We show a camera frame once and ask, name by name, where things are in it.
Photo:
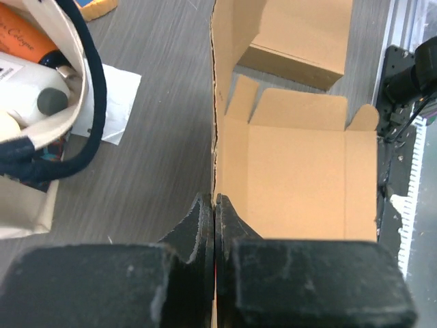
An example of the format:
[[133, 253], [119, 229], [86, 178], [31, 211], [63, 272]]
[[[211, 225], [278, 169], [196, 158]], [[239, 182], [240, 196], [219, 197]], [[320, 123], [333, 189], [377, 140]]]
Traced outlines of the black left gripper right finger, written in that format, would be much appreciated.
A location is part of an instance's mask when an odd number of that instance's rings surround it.
[[365, 241], [264, 239], [216, 199], [217, 327], [413, 327], [391, 254]]

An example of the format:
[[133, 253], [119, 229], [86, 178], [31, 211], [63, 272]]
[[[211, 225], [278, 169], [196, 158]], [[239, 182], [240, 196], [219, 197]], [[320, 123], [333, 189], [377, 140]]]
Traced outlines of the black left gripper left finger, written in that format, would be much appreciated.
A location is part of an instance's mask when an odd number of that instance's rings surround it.
[[209, 195], [157, 243], [35, 248], [1, 283], [2, 327], [209, 327], [214, 298]]

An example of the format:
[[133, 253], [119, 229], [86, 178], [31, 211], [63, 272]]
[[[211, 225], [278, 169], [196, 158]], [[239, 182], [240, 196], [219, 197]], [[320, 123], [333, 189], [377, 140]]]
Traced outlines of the spare cardboard blank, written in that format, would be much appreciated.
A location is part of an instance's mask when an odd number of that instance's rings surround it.
[[264, 239], [376, 243], [378, 112], [239, 65], [266, 2], [213, 7], [214, 198]]

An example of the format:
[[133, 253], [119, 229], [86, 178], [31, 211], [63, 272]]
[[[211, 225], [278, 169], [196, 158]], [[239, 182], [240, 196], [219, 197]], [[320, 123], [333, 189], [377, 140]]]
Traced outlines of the brown cardboard box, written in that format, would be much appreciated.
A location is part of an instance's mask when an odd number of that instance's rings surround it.
[[343, 75], [351, 0], [267, 1], [239, 65], [329, 90]]

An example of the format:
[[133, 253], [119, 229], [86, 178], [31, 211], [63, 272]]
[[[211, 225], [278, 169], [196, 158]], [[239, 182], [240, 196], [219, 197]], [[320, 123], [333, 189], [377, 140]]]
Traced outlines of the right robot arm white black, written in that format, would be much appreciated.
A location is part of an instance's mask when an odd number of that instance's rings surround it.
[[389, 78], [385, 94], [390, 102], [407, 105], [436, 92], [436, 36], [420, 44], [413, 65]]

